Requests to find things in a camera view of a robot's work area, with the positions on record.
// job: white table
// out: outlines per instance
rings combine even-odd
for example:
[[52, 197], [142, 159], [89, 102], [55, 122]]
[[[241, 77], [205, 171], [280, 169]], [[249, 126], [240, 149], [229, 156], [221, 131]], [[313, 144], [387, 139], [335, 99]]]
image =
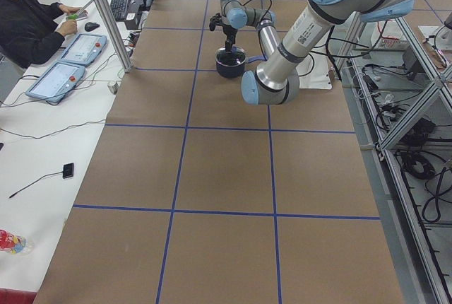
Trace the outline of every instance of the white table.
[[[80, 6], [87, 1], [80, 0]], [[101, 27], [92, 33], [107, 35], [95, 5], [87, 10], [89, 17], [78, 23], [79, 32], [84, 32], [86, 22], [93, 21]], [[118, 28], [126, 38], [129, 31], [124, 23], [118, 23]], [[114, 48], [108, 43], [88, 67], [85, 76], [91, 75], [113, 53]], [[61, 51], [45, 65], [32, 65], [25, 75], [40, 75], [60, 55]], [[57, 106], [39, 101], [18, 107], [0, 107], [0, 128], [23, 135], [43, 136], [67, 126], [103, 120], [114, 101], [114, 95], [107, 87], [108, 81], [120, 80], [123, 73], [119, 60], [113, 56], [108, 66], [96, 75], [94, 84], [74, 90]], [[87, 86], [89, 80], [79, 87]], [[20, 80], [5, 103], [13, 103], [19, 96], [17, 103], [32, 100], [21, 93], [33, 82], [32, 78]], [[103, 126], [103, 123], [87, 124], [43, 139], [24, 139], [0, 131], [0, 142], [5, 144], [0, 151], [0, 228], [22, 235], [34, 245], [28, 254], [0, 252], [0, 288], [39, 290]], [[11, 194], [43, 175], [62, 171], [66, 163], [75, 163], [72, 178], [48, 177], [9, 199]]]

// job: sticker label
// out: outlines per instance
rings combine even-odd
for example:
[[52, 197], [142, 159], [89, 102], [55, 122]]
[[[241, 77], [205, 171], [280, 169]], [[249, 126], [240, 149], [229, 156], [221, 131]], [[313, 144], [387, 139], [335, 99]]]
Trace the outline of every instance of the sticker label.
[[292, 26], [292, 34], [295, 41], [304, 47], [308, 47], [321, 31], [322, 27], [315, 22], [306, 10], [303, 11]]

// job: computer mouse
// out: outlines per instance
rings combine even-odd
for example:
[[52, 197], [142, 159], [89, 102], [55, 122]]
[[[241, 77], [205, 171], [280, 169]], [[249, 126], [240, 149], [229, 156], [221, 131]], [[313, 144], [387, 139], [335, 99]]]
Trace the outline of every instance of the computer mouse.
[[87, 32], [91, 32], [92, 30], [95, 30], [96, 28], [98, 28], [100, 25], [98, 23], [86, 23], [85, 24], [85, 31]]

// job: keyboard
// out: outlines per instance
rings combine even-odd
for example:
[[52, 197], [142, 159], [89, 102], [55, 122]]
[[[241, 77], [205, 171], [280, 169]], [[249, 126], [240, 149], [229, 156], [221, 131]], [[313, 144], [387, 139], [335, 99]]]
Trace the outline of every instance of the keyboard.
[[114, 19], [116, 21], [124, 21], [127, 16], [127, 8], [129, 0], [111, 0], [110, 8], [112, 9]]

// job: man's hand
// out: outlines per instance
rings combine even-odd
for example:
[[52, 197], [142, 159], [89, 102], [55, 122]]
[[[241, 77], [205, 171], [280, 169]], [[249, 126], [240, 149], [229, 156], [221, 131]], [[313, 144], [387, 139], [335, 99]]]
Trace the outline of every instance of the man's hand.
[[61, 26], [55, 31], [59, 34], [66, 37], [69, 34], [76, 34], [77, 33], [77, 21], [75, 20], [67, 20], [64, 21]]
[[81, 7], [70, 7], [70, 6], [66, 6], [66, 5], [59, 5], [59, 9], [61, 9], [61, 11], [63, 13], [66, 13], [68, 15], [78, 12], [80, 10], [80, 8]]

